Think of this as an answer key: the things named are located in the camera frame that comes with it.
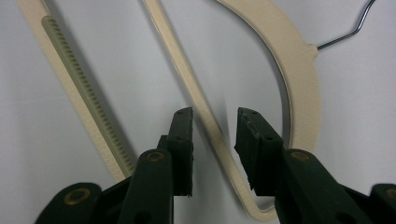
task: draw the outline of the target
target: white background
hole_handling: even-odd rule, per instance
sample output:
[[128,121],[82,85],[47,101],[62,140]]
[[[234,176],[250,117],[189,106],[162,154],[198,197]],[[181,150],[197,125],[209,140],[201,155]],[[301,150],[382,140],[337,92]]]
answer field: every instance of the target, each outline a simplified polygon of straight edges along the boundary
[[[143,3],[55,2],[134,153],[155,148],[173,113],[191,102]],[[367,3],[274,2],[317,45],[354,28]],[[282,133],[278,73],[255,33],[212,0],[162,3],[229,145],[238,106],[259,111]],[[315,154],[341,184],[365,194],[375,183],[396,183],[395,22],[396,3],[376,1],[358,35],[315,61],[322,99]],[[0,2],[0,78],[0,223],[34,222],[76,182],[114,184],[12,0]],[[195,120],[193,197],[176,198],[175,222],[255,223]]]

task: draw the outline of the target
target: white surface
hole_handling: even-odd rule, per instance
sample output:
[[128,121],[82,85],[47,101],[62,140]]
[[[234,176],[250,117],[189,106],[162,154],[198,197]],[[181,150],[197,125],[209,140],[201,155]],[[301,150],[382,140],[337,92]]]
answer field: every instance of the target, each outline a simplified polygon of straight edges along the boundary
[[[274,2],[313,44],[352,29],[366,4]],[[238,106],[258,110],[281,133],[276,69],[250,28],[214,1],[163,7],[230,146]],[[156,147],[173,112],[190,102],[143,3],[74,0],[61,9],[136,154]],[[396,183],[395,10],[394,1],[376,1],[358,35],[316,60],[323,113],[316,155],[340,183],[366,194],[374,183]],[[78,181],[105,189],[112,180],[11,0],[0,3],[0,30],[0,223],[32,223],[60,189]],[[175,222],[255,223],[195,123],[193,197],[176,198]]]

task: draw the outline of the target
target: metal hook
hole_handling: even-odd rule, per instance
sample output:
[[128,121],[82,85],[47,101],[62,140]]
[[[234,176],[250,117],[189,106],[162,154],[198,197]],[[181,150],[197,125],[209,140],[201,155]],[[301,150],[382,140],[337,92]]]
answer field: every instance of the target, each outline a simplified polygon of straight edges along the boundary
[[369,12],[370,7],[371,7],[371,5],[372,5],[374,2],[375,2],[375,0],[371,0],[371,1],[369,2],[369,4],[367,4],[366,8],[365,8],[364,11],[363,11],[363,14],[361,15],[361,19],[359,20],[358,26],[356,27],[356,29],[355,29],[354,31],[352,31],[351,33],[349,33],[349,34],[347,34],[347,35],[341,36],[341,37],[339,37],[339,38],[337,38],[337,39],[335,39],[335,40],[333,40],[333,41],[330,41],[329,43],[320,45],[320,46],[318,47],[318,50],[327,48],[327,47],[329,47],[330,45],[333,45],[333,44],[335,44],[335,43],[337,43],[337,42],[339,42],[339,41],[341,41],[341,40],[345,40],[345,39],[350,38],[351,36],[357,34],[357,33],[361,30],[361,27],[363,26],[364,20],[365,20],[366,17],[367,17],[367,13]]

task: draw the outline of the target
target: metal wire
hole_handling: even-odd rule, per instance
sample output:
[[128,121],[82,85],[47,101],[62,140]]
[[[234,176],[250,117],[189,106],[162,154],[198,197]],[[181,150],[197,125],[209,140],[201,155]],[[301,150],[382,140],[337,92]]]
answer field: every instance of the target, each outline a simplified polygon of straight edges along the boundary
[[357,33],[361,30],[361,27],[363,26],[364,20],[365,20],[366,17],[367,17],[367,13],[369,12],[370,7],[371,7],[371,5],[372,5],[374,2],[375,2],[375,0],[371,0],[371,1],[367,4],[366,8],[365,8],[364,11],[363,11],[363,14],[361,15],[361,19],[359,20],[358,26],[356,27],[356,29],[355,29],[354,31],[352,31],[351,33],[349,33],[349,34],[347,34],[347,35],[341,36],[341,37],[339,37],[339,38],[337,38],[337,39],[335,39],[335,40],[333,40],[333,41],[330,41],[329,43],[320,45],[320,46],[318,47],[318,50],[327,48],[327,47],[329,47],[330,45],[333,45],[333,44],[335,44],[335,43],[337,43],[337,42],[339,42],[339,41],[341,41],[341,40],[345,40],[345,39],[350,38],[350,37],[352,37],[353,35],[357,34]]

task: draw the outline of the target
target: hanger hook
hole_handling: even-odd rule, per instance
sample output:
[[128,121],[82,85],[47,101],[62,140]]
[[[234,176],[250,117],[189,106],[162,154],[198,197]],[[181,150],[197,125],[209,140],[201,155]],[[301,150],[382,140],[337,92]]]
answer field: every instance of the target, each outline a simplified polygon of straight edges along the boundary
[[329,43],[320,45],[320,46],[318,47],[318,50],[327,48],[327,47],[329,47],[330,45],[333,45],[333,44],[335,44],[335,43],[337,43],[337,42],[339,42],[339,41],[341,41],[341,40],[345,40],[345,39],[350,38],[351,36],[357,34],[357,33],[361,30],[361,27],[363,26],[364,20],[365,20],[366,17],[367,17],[367,13],[369,12],[370,7],[371,7],[371,5],[372,5],[374,2],[375,2],[375,0],[371,0],[371,1],[367,4],[366,8],[365,8],[364,11],[363,11],[363,14],[361,15],[361,19],[359,20],[359,23],[358,23],[358,25],[357,25],[357,27],[356,27],[356,29],[355,29],[354,31],[352,31],[351,33],[349,33],[349,34],[347,34],[347,35],[341,36],[341,37],[339,37],[339,38],[337,38],[337,39],[335,39],[335,40],[333,40],[333,41],[330,41]]

